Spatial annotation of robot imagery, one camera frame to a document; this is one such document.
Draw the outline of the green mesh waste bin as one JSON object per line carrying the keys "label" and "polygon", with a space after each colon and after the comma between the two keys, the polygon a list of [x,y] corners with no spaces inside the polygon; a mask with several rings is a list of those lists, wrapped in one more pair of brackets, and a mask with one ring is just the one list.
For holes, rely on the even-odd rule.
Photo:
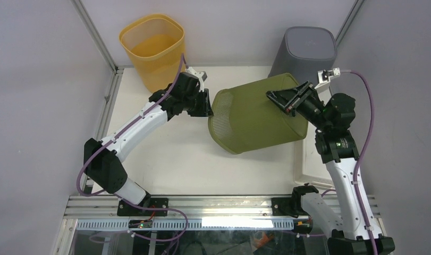
{"label": "green mesh waste bin", "polygon": [[268,91],[297,85],[291,74],[284,73],[220,90],[208,119],[210,136],[231,154],[304,139],[308,121],[300,115],[287,116],[266,96]]}

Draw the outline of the grey mesh waste bin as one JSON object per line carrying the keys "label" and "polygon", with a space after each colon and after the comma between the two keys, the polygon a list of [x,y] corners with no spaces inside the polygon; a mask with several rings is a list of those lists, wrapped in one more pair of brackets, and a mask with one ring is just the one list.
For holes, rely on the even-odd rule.
{"label": "grey mesh waste bin", "polygon": [[320,27],[286,29],[269,77],[291,74],[299,84],[318,82],[318,71],[330,70],[337,57],[333,34]]}

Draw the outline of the white perforated plastic basket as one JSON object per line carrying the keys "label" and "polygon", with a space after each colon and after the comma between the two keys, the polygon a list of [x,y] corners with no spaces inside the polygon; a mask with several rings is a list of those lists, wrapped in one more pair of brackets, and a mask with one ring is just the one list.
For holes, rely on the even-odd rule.
{"label": "white perforated plastic basket", "polygon": [[308,124],[307,136],[295,142],[293,178],[296,185],[309,183],[318,189],[333,189],[334,184],[315,146],[316,128]]}

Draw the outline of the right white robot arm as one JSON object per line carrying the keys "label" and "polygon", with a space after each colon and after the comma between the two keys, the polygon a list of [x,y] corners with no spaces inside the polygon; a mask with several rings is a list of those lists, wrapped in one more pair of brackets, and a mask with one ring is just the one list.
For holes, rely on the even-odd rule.
{"label": "right white robot arm", "polygon": [[336,93],[324,103],[310,82],[268,91],[266,96],[284,114],[299,114],[316,128],[316,149],[331,176],[340,206],[340,214],[336,214],[314,186],[303,185],[293,189],[291,213],[308,214],[317,222],[330,254],[392,253],[394,240],[377,225],[362,184],[361,156],[349,130],[356,116],[355,100]]}

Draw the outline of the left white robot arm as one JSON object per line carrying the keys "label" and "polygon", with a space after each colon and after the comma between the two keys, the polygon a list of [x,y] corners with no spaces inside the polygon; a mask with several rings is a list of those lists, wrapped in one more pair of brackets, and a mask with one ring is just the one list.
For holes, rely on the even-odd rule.
{"label": "left white robot arm", "polygon": [[126,202],[137,216],[150,208],[150,194],[128,177],[123,162],[130,152],[155,129],[187,112],[192,117],[213,115],[206,72],[181,72],[165,89],[154,92],[143,109],[113,134],[84,144],[83,173],[103,191]]}

